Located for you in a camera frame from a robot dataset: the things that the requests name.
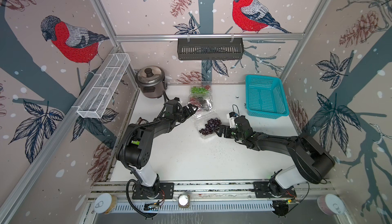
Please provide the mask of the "pink red grape bunch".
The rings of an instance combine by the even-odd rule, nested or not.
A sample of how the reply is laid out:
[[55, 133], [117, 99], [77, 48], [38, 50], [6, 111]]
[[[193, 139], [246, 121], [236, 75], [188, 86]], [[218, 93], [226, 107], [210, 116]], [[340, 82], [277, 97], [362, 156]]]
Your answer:
[[189, 103], [197, 107], [201, 105], [197, 97], [191, 97]]

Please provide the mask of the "clear clamshell container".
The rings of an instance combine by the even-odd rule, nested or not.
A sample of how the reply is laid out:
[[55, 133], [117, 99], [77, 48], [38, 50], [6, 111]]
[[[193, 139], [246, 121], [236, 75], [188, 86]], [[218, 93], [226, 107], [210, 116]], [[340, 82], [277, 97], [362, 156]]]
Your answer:
[[191, 85], [190, 94], [191, 95], [209, 95], [212, 93], [212, 88], [210, 85]]
[[215, 129], [222, 125], [217, 113], [211, 112], [194, 121], [194, 126], [202, 139], [207, 139], [216, 134]]
[[213, 109], [212, 96], [207, 94], [192, 94], [189, 103], [197, 106], [199, 112], [209, 112]]

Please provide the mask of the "dark purple grape bunch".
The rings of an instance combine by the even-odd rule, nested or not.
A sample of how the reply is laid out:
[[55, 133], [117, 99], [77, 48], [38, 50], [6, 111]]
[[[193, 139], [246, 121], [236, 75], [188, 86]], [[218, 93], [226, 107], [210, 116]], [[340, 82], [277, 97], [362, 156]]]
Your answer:
[[216, 118], [211, 118], [207, 121], [207, 123], [205, 124], [205, 127], [199, 130], [199, 133], [207, 136], [210, 134], [214, 133], [214, 128], [218, 127], [219, 125], [221, 125], [221, 120]]

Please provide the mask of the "green grape bunch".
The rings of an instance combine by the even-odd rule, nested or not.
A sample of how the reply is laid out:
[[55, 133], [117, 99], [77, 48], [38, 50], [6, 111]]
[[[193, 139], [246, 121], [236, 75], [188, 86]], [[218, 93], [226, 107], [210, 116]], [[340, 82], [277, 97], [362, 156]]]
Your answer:
[[209, 90], [209, 88], [206, 88], [205, 86], [192, 86], [190, 93], [191, 94], [209, 94], [210, 90]]

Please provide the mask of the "teal plastic basket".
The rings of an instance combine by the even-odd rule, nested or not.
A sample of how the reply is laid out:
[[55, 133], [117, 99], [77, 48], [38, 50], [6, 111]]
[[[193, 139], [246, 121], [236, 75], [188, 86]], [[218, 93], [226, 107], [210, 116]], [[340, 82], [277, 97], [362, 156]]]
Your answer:
[[247, 75], [246, 109], [248, 115], [268, 119], [289, 116], [283, 84], [279, 78]]

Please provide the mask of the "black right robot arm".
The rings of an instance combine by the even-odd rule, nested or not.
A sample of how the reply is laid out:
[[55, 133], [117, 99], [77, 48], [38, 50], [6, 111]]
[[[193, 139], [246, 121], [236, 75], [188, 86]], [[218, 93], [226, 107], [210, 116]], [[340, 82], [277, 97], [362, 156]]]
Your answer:
[[320, 184], [335, 166], [332, 156], [307, 134], [285, 137], [255, 132], [245, 116], [230, 117], [229, 122], [229, 126], [213, 127], [218, 137], [231, 138], [251, 150], [284, 154], [293, 160], [293, 166], [277, 171], [269, 179], [268, 191], [274, 196], [303, 182]]

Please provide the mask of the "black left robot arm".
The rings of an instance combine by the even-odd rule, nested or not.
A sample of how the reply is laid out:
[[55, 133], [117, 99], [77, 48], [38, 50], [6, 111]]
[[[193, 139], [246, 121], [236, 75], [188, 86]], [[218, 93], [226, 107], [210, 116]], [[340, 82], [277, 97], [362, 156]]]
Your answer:
[[134, 175], [131, 181], [146, 198], [156, 198], [160, 192], [159, 175], [149, 164], [153, 140], [171, 132], [198, 110], [192, 104], [181, 105], [178, 97], [169, 99], [164, 93], [163, 98], [163, 108], [152, 122], [127, 126], [115, 154], [116, 160]]

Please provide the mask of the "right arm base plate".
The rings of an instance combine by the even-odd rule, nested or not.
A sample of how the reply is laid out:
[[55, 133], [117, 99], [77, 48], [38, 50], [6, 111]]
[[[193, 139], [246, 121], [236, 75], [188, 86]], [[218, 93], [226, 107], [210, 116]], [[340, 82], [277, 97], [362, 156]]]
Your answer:
[[268, 181], [253, 182], [256, 198], [296, 198], [297, 194], [294, 187], [288, 189], [281, 188], [277, 183], [270, 183]]

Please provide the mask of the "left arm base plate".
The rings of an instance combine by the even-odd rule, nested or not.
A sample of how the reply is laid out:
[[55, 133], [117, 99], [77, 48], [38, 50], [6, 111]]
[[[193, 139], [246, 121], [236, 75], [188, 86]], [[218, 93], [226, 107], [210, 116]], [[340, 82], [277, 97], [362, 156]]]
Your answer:
[[132, 190], [132, 199], [172, 199], [174, 195], [174, 183], [159, 183], [152, 187], [136, 184]]

